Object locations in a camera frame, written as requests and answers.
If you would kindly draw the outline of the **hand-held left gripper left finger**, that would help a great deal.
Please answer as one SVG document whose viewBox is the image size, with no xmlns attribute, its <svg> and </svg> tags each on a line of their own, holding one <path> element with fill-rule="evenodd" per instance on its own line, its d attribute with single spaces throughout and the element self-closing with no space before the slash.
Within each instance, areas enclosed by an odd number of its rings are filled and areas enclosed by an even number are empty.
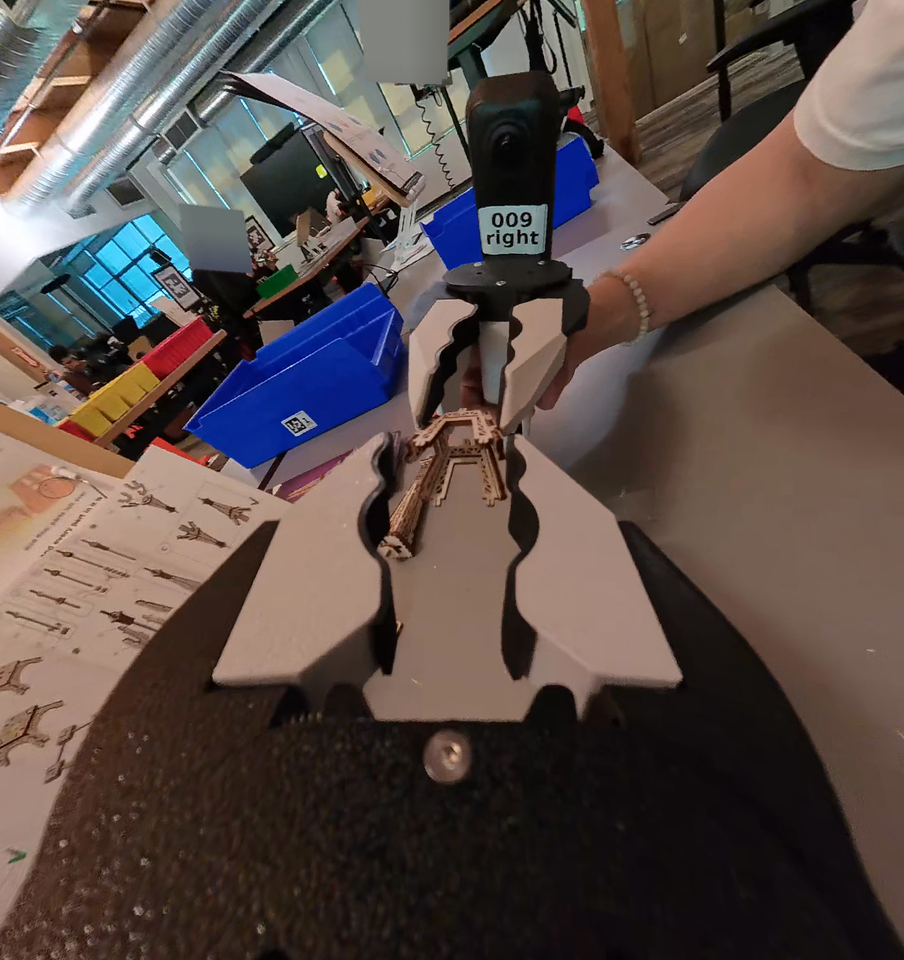
<svg viewBox="0 0 904 960">
<path fill-rule="evenodd" d="M 398 645 L 389 529 L 395 439 L 379 433 L 278 522 L 212 679 L 221 687 L 362 688 Z"/>
</svg>

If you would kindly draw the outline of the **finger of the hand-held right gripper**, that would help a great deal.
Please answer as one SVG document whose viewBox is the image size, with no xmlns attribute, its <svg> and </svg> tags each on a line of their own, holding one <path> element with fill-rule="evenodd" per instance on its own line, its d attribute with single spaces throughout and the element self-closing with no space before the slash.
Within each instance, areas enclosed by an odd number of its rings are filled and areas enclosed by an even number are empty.
<svg viewBox="0 0 904 960">
<path fill-rule="evenodd" d="M 508 343 L 499 412 L 499 431 L 504 437 L 529 418 L 564 362 L 563 310 L 562 298 L 537 298 L 512 311 L 517 328 Z"/>
<path fill-rule="evenodd" d="M 446 385 L 458 372 L 458 357 L 479 338 L 479 306 L 440 298 L 410 334 L 409 402 L 418 427 L 441 406 Z"/>
</svg>

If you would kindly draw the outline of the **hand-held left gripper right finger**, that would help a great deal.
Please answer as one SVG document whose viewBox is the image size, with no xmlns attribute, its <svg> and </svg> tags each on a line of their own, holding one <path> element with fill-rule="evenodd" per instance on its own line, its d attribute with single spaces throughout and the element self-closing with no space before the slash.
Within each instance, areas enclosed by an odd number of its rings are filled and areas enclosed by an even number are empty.
<svg viewBox="0 0 904 960">
<path fill-rule="evenodd" d="M 606 687 L 677 689 L 682 670 L 613 512 L 521 435 L 506 445 L 506 487 L 511 678 L 565 688 L 578 716 Z"/>
</svg>

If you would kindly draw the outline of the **wooden tower section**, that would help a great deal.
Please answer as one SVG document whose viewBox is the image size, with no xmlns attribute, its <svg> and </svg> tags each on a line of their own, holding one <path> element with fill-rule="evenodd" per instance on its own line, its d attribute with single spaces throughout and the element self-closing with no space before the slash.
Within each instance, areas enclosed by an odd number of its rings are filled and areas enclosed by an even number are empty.
<svg viewBox="0 0 904 960">
<path fill-rule="evenodd" d="M 403 561 L 414 556 L 423 512 L 427 506 L 442 504 L 457 467 L 480 469 L 482 501 L 487 507 L 507 498 L 500 467 L 504 460 L 503 435 L 496 415 L 489 409 L 460 408 L 434 414 L 406 440 L 404 457 L 408 464 L 416 464 L 417 470 L 391 512 L 387 533 L 379 543 L 378 552 L 385 559 Z"/>
</svg>

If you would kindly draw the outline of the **person's right forearm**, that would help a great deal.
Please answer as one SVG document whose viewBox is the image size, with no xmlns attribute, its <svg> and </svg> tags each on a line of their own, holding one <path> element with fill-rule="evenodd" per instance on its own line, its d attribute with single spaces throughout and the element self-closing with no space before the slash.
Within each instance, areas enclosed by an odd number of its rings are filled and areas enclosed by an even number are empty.
<svg viewBox="0 0 904 960">
<path fill-rule="evenodd" d="M 657 330 L 792 266 L 872 211 L 893 171 L 832 166 L 809 151 L 789 114 L 704 186 L 625 265 Z"/>
</svg>

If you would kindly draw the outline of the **purple puzzle box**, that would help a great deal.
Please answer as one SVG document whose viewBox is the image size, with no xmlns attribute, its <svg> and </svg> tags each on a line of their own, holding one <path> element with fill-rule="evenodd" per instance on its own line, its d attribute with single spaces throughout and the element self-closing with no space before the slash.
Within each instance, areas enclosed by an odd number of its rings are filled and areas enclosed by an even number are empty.
<svg viewBox="0 0 904 960">
<path fill-rule="evenodd" d="M 351 456 L 353 450 L 347 450 L 337 456 L 319 463 L 318 465 L 298 474 L 280 484 L 272 486 L 268 491 L 272 496 L 288 503 L 295 503 L 312 490 L 325 476 L 334 470 L 340 463 Z"/>
</svg>

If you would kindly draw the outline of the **paper sheet on white stand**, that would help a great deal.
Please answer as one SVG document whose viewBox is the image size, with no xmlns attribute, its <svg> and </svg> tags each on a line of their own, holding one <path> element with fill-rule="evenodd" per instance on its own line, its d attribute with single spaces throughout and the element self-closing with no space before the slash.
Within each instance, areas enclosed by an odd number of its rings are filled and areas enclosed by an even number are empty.
<svg viewBox="0 0 904 960">
<path fill-rule="evenodd" d="M 401 208 L 393 268 L 413 261 L 421 235 L 416 225 L 418 201 L 426 177 L 406 155 L 348 111 L 275 74 L 222 71 L 219 76 L 230 92 L 299 114 L 319 126 L 329 148 Z"/>
</svg>

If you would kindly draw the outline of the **white assembly instruction sheet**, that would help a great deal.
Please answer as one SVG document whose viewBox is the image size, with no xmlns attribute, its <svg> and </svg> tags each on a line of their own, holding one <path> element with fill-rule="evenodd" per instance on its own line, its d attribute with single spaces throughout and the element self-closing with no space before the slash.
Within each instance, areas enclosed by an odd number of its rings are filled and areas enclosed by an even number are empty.
<svg viewBox="0 0 904 960">
<path fill-rule="evenodd" d="M 0 926 L 122 675 L 260 524 L 268 493 L 147 452 L 0 589 Z"/>
</svg>

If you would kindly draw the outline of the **blue plastic bin with tag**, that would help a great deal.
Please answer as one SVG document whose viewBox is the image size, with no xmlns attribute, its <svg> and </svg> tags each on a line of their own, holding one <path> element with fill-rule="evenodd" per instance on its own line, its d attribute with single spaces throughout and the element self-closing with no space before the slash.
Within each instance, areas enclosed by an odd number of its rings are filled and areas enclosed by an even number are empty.
<svg viewBox="0 0 904 960">
<path fill-rule="evenodd" d="M 186 429 L 214 449 L 253 468 L 388 402 L 404 348 L 386 349 L 375 364 L 338 339 L 277 373 L 230 373 Z"/>
</svg>

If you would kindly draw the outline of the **black office chair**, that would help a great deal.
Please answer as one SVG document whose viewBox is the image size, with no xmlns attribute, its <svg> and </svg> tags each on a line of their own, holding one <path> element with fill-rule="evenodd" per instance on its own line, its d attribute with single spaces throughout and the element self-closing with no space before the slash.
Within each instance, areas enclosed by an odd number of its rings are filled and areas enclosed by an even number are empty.
<svg viewBox="0 0 904 960">
<path fill-rule="evenodd" d="M 749 35 L 725 45 L 709 61 L 719 76 L 722 124 L 686 175 L 679 199 L 690 200 L 703 186 L 755 147 L 794 108 L 808 81 L 853 24 L 852 1 L 799 2 L 770 18 Z M 794 47 L 802 80 L 764 95 L 733 112 L 729 67 L 758 50 L 782 42 Z M 797 303 L 814 314 L 809 272 L 820 265 L 886 266 L 904 272 L 904 222 L 890 228 L 855 222 L 817 246 L 785 271 Z"/>
</svg>

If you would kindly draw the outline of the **black monitor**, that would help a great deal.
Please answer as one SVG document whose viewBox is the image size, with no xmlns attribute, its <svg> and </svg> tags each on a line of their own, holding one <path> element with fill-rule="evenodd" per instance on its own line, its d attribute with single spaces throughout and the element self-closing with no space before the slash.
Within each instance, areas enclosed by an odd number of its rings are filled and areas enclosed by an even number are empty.
<svg viewBox="0 0 904 960">
<path fill-rule="evenodd" d="M 307 210 L 324 215 L 338 186 L 302 129 L 290 124 L 254 152 L 240 180 L 281 237 Z"/>
</svg>

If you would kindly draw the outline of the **black white marker board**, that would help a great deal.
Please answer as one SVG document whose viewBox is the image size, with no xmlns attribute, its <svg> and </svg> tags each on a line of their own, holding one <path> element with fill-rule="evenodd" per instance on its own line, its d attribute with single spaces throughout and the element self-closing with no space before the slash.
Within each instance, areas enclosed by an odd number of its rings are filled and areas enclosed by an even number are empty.
<svg viewBox="0 0 904 960">
<path fill-rule="evenodd" d="M 200 294 L 180 270 L 166 265 L 152 273 L 153 279 L 184 310 L 192 310 L 201 303 Z"/>
</svg>

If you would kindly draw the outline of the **printed sheet with yellow pictures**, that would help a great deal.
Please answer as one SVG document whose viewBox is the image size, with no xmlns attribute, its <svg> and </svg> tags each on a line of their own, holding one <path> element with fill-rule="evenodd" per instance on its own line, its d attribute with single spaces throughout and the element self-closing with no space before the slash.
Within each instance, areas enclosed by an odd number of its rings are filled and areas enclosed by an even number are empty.
<svg viewBox="0 0 904 960">
<path fill-rule="evenodd" d="M 119 483 L 0 432 L 0 600 Z"/>
</svg>

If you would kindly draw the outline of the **white printed t-shirt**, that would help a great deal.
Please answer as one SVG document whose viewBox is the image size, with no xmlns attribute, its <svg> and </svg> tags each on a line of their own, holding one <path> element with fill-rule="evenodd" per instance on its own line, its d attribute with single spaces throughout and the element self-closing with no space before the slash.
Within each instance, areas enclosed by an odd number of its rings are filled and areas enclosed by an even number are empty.
<svg viewBox="0 0 904 960">
<path fill-rule="evenodd" d="M 904 1 L 868 1 L 794 110 L 799 141 L 850 171 L 904 166 Z"/>
</svg>

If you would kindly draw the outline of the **silver air duct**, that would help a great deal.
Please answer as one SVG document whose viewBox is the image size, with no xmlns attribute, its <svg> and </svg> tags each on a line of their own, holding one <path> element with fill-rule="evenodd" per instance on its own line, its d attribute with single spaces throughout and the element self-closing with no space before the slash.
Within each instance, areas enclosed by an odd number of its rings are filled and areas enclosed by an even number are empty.
<svg viewBox="0 0 904 960">
<path fill-rule="evenodd" d="M 154 2 L 11 186 L 5 211 L 57 207 L 79 220 L 119 179 L 199 83 L 279 6 L 269 1 Z"/>
</svg>

